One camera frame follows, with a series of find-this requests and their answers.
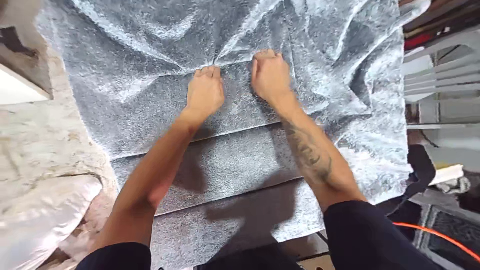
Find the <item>forearm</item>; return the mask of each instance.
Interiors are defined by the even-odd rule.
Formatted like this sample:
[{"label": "forearm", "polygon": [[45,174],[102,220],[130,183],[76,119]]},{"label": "forearm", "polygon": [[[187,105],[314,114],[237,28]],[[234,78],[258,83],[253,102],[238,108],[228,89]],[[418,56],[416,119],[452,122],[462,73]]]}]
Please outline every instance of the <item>forearm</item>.
[{"label": "forearm", "polygon": [[146,205],[156,210],[171,186],[183,153],[203,119],[182,111],[170,129],[143,157],[125,183],[115,203],[117,209]]},{"label": "forearm", "polygon": [[339,201],[365,200],[347,161],[295,97],[286,96],[273,107],[282,119],[297,165],[322,209]]},{"label": "forearm", "polygon": [[196,114],[182,111],[128,178],[91,251],[122,242],[150,244],[156,208],[171,186],[183,153],[202,122]]}]

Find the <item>fist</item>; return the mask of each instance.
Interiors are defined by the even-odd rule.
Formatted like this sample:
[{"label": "fist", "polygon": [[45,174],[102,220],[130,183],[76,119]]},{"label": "fist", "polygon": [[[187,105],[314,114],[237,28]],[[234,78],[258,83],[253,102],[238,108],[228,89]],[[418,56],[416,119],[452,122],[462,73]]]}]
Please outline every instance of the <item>fist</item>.
[{"label": "fist", "polygon": [[263,49],[254,55],[252,64],[252,87],[270,106],[280,106],[285,97],[295,98],[290,90],[290,67],[281,53]]},{"label": "fist", "polygon": [[188,84],[187,106],[197,117],[206,119],[215,113],[223,104],[223,82],[220,68],[216,66],[197,69]]}]

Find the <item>orange extension cord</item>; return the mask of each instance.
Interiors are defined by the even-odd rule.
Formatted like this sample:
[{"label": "orange extension cord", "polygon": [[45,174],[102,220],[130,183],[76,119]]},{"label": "orange extension cord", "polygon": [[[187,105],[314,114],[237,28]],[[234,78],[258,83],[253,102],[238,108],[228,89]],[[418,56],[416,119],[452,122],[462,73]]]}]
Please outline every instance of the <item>orange extension cord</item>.
[{"label": "orange extension cord", "polygon": [[438,237],[441,237],[445,240],[447,240],[448,242],[458,246],[459,248],[461,248],[463,251],[467,252],[470,256],[472,256],[474,259],[476,259],[478,262],[480,262],[480,256],[478,256],[477,254],[475,254],[473,251],[471,251],[470,249],[468,249],[466,246],[462,245],[460,242],[446,236],[445,234],[443,233],[439,233],[437,232],[436,230],[432,230],[432,229],[429,229],[429,228],[425,228],[425,227],[422,227],[422,226],[418,226],[418,225],[413,225],[413,224],[409,224],[409,223],[403,223],[403,222],[394,222],[393,223],[394,225],[397,225],[397,226],[403,226],[403,227],[410,227],[410,228],[414,228],[414,229],[419,229],[419,230],[422,230],[422,231],[425,231],[425,232],[428,232],[428,233],[432,233]]}]

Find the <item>tattoo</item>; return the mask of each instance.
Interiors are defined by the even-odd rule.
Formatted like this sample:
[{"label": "tattoo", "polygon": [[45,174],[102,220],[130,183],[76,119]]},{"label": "tattoo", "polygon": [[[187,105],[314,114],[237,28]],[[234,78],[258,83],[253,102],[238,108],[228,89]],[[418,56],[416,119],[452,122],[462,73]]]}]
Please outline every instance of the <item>tattoo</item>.
[{"label": "tattoo", "polygon": [[300,171],[315,184],[326,183],[332,171],[332,158],[304,130],[282,119],[287,140]]}]

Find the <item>gray fabric sheet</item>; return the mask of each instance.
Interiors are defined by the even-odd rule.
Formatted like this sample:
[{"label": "gray fabric sheet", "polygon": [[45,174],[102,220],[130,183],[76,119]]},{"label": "gray fabric sheet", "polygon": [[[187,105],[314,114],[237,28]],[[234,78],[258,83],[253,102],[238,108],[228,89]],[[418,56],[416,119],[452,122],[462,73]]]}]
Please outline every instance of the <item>gray fabric sheet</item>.
[{"label": "gray fabric sheet", "polygon": [[[401,141],[406,144],[405,126],[391,123],[391,118],[400,117],[404,109],[402,102],[398,102],[402,93],[398,69],[403,57],[402,44],[402,32],[397,30],[362,64],[363,72],[372,75],[362,79],[372,92],[372,114],[325,124],[327,133],[337,141],[337,147],[349,162],[360,189],[373,204],[402,194],[405,183],[400,180],[406,179],[409,172],[408,165],[401,165],[400,155],[385,154],[406,155],[397,146]],[[253,178],[254,189],[278,183],[282,175],[274,172],[263,179]],[[156,216],[151,243],[152,269],[199,265],[218,256],[302,237],[323,228],[313,192],[302,179],[291,180]]]},{"label": "gray fabric sheet", "polygon": [[[120,183],[185,105],[194,69],[222,67],[225,104],[187,149],[157,211],[167,214],[154,222],[152,268],[177,269],[208,261],[236,232],[240,244],[221,253],[272,241],[268,232],[284,241],[323,228],[307,185],[288,181],[298,173],[278,118],[249,87],[257,49],[282,50],[304,110],[372,203],[403,193],[411,168],[400,27],[417,15],[400,16],[395,0],[46,0],[37,27],[62,55]],[[291,215],[275,207],[279,198]],[[219,210],[231,205],[238,214]],[[251,209],[271,224],[256,233]],[[209,218],[217,210],[224,215]],[[259,240],[243,240],[250,233]]]}]

